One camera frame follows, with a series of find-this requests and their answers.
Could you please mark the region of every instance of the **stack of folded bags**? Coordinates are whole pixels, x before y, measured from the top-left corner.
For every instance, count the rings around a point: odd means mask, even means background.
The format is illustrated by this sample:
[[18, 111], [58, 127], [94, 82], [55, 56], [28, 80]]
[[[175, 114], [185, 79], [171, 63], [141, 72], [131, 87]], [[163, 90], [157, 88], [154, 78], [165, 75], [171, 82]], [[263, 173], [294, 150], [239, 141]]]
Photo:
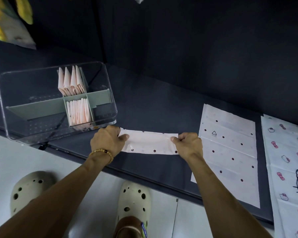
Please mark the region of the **stack of folded bags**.
[[92, 121], [88, 100], [86, 98], [66, 102], [66, 105], [70, 126]]
[[64, 97], [86, 93], [78, 66], [72, 67], [72, 74], [67, 68], [65, 68], [65, 72], [62, 68], [58, 69], [58, 89]]

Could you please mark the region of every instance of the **dark table surface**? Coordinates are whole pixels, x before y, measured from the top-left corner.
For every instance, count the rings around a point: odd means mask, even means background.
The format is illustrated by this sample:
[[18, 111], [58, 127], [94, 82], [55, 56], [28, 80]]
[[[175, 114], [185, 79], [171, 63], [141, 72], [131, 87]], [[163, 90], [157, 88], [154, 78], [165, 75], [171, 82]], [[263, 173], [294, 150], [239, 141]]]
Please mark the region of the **dark table surface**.
[[[0, 43], [0, 73], [91, 61], [63, 48], [47, 46], [39, 51]], [[241, 202], [254, 216], [273, 224], [265, 152], [261, 131], [262, 114], [177, 87], [154, 78], [107, 65], [117, 105], [117, 125], [126, 129], [160, 133], [199, 132], [203, 104], [252, 120], [256, 124], [258, 185], [261, 208]], [[47, 152], [83, 163], [90, 153], [90, 131], [49, 142]], [[0, 135], [4, 136], [0, 111]], [[104, 172], [161, 192], [203, 204], [191, 170], [178, 155], [145, 155], [121, 152]]]

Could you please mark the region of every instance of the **hand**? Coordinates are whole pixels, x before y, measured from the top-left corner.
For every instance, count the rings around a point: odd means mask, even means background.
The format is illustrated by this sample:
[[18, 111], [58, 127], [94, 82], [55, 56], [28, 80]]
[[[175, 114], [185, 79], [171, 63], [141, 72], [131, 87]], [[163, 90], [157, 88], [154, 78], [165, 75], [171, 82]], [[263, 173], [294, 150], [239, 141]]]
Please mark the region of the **hand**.
[[170, 138], [177, 147], [179, 155], [188, 162], [192, 157], [203, 159], [202, 140], [197, 133], [182, 133], [177, 137]]
[[91, 151], [102, 148], [106, 149], [115, 157], [123, 149], [129, 135], [124, 134], [118, 137], [120, 128], [108, 125], [106, 128], [100, 128], [91, 139]]

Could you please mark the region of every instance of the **person's left hand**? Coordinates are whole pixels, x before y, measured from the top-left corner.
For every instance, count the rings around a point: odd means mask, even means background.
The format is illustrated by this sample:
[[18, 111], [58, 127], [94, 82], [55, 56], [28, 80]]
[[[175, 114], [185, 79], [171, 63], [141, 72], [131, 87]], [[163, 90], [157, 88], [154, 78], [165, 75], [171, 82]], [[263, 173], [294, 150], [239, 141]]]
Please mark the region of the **person's left hand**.
[[106, 149], [115, 157], [123, 149], [129, 135], [124, 134], [118, 137], [120, 128], [108, 125], [106, 128], [100, 128], [91, 139], [91, 151], [102, 148]]

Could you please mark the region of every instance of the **beaded bracelet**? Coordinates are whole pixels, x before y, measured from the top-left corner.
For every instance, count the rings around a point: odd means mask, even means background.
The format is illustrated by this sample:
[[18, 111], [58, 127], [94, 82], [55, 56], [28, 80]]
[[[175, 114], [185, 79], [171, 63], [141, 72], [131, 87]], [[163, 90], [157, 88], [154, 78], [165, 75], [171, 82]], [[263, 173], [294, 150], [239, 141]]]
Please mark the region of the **beaded bracelet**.
[[114, 159], [114, 156], [112, 156], [111, 152], [109, 152], [109, 151], [106, 150], [106, 149], [102, 149], [102, 148], [98, 148], [98, 149], [94, 150], [93, 152], [91, 152], [91, 153], [88, 155], [88, 157], [91, 156], [92, 154], [96, 153], [96, 152], [104, 152], [104, 153], [106, 153], [106, 154], [108, 154], [108, 155], [110, 156], [110, 161], [108, 162], [107, 165], [109, 165], [109, 164], [113, 161], [113, 159]]

